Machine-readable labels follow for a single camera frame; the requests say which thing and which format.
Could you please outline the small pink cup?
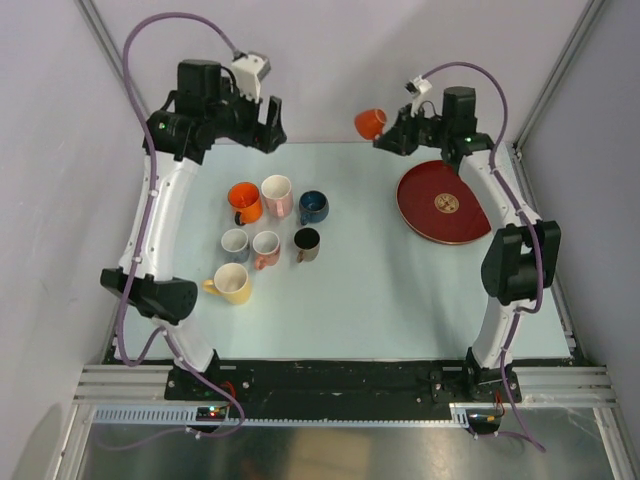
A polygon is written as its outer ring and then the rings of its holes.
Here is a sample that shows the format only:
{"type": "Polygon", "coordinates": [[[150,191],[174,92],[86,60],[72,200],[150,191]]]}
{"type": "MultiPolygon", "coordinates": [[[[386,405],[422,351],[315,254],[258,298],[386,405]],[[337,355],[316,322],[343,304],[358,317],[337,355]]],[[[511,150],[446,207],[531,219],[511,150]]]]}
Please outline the small pink cup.
{"type": "Polygon", "coordinates": [[[363,111],[354,118],[356,131],[365,140],[375,140],[379,137],[386,123],[386,113],[379,108],[363,111]]]}

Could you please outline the pale pink cup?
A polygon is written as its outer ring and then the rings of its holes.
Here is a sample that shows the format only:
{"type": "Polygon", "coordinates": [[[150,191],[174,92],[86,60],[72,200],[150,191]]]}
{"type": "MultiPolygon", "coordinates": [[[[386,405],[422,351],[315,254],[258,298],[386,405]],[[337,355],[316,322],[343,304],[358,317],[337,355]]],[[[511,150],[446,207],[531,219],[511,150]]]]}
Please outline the pale pink cup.
{"type": "Polygon", "coordinates": [[[293,192],[290,179],[283,175],[271,175],[261,184],[261,194],[271,215],[278,219],[289,216],[293,209],[293,192]]]}

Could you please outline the orange mug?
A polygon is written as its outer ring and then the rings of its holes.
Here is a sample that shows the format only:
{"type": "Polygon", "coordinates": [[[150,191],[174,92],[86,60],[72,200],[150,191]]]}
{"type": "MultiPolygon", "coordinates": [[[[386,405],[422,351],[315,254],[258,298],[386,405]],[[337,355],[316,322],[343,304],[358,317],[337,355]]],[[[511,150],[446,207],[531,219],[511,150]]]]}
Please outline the orange mug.
{"type": "Polygon", "coordinates": [[[227,199],[237,226],[255,223],[263,214],[261,194],[253,183],[237,183],[229,190],[227,199]]]}

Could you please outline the blue mug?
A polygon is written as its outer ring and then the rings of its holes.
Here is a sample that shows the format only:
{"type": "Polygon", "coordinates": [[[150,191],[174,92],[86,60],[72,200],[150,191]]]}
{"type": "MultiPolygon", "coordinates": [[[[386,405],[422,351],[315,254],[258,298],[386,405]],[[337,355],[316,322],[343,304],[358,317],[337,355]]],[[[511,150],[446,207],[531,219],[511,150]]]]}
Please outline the blue mug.
{"type": "Polygon", "coordinates": [[[329,202],[326,195],[317,190],[304,192],[299,199],[299,217],[302,226],[317,224],[326,219],[329,202]]]}

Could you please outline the pink mug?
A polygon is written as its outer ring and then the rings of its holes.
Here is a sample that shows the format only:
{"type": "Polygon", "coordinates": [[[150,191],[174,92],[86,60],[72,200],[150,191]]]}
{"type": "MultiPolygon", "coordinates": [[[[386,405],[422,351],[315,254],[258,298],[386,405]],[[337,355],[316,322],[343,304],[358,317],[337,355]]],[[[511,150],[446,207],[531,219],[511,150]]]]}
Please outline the pink mug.
{"type": "Polygon", "coordinates": [[[275,266],[280,258],[281,242],[279,236],[273,231],[259,232],[253,239],[254,267],[263,270],[266,267],[275,266]]]}

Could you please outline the brown mug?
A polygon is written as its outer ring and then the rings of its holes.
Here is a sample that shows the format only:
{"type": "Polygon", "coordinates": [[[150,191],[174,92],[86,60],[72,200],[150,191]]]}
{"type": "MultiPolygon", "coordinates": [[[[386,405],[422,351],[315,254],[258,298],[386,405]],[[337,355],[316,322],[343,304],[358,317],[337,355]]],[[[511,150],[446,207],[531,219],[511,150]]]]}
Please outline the brown mug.
{"type": "Polygon", "coordinates": [[[319,232],[311,227],[299,229],[294,234],[294,245],[298,252],[296,262],[311,262],[318,256],[321,237],[319,232]]]}

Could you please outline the grey mug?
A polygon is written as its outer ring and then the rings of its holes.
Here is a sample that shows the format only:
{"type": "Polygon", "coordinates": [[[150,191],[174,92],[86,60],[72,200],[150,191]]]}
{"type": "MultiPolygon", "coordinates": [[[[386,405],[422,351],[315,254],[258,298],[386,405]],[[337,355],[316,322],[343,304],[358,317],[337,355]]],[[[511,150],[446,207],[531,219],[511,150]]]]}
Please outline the grey mug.
{"type": "Polygon", "coordinates": [[[221,247],[228,263],[243,264],[249,259],[249,236],[240,228],[227,230],[221,237],[221,247]]]}

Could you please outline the yellow mug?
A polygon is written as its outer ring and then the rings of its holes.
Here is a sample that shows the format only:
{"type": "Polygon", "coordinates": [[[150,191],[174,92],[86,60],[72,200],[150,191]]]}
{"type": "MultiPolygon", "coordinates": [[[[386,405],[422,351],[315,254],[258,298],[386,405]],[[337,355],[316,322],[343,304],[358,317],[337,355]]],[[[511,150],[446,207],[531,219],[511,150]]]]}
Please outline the yellow mug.
{"type": "Polygon", "coordinates": [[[223,297],[233,305],[242,305],[249,301],[252,285],[246,267],[239,263],[226,263],[220,266],[212,279],[203,282],[205,292],[223,297]]]}

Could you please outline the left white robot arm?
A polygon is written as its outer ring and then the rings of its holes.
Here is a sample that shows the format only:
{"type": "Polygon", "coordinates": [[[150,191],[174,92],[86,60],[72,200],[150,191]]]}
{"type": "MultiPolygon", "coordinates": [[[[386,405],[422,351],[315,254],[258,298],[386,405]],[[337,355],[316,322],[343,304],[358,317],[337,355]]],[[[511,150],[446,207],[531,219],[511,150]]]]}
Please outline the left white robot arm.
{"type": "Polygon", "coordinates": [[[268,58],[238,54],[231,65],[184,60],[177,67],[177,87],[143,121],[145,150],[142,191],[128,244],[115,268],[102,271],[101,285],[118,297],[116,339],[125,350],[124,319],[134,308],[165,338],[176,365],[190,370],[187,387],[201,399],[221,389],[216,357],[193,315],[198,287],[175,276],[174,247],[185,202],[205,154],[229,139],[265,154],[284,144],[282,101],[269,99],[259,120],[261,82],[271,69],[268,58]]]}

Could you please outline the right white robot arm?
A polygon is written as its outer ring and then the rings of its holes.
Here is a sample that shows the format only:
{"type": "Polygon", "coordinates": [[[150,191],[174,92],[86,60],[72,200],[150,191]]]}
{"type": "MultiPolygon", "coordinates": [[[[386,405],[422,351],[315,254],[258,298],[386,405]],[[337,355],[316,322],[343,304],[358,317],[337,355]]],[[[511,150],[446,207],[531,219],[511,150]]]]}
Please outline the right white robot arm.
{"type": "Polygon", "coordinates": [[[429,374],[436,402],[489,403],[497,395],[514,397],[519,390],[510,375],[511,346],[522,315],[539,310],[542,294],[553,282],[561,230],[556,222],[543,221],[501,173],[496,144],[477,130],[474,89],[447,88],[441,112],[428,117],[422,106],[430,88],[426,80],[408,83],[411,102],[373,144],[401,156],[420,146],[439,149],[489,221],[493,239],[481,264],[489,300],[480,332],[460,369],[437,368],[429,374]]]}

